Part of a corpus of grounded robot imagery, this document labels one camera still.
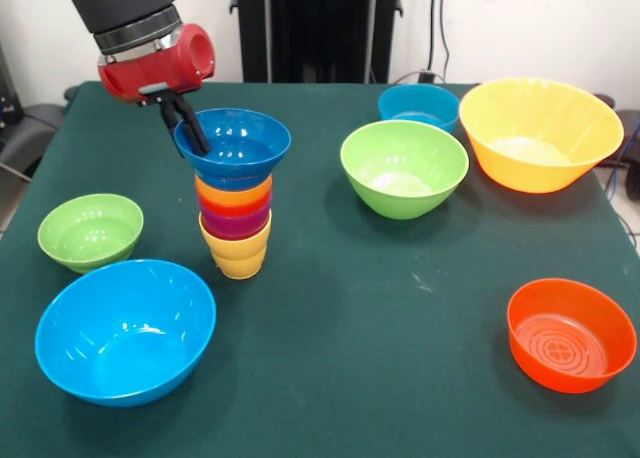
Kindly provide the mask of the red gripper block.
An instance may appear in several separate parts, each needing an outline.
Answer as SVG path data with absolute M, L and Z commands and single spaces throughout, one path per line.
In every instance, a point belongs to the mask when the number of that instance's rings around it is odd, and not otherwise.
M 203 80 L 214 72 L 213 43 L 206 31 L 194 23 L 181 25 L 163 38 L 117 54 L 113 62 L 104 56 L 98 62 L 103 85 L 121 101 L 139 103 L 158 91 L 178 92 L 169 94 L 169 102 L 159 102 L 159 108 L 180 156 L 175 135 L 179 125 L 193 154 L 206 155 L 211 151 L 195 112 L 179 93 L 200 88 Z

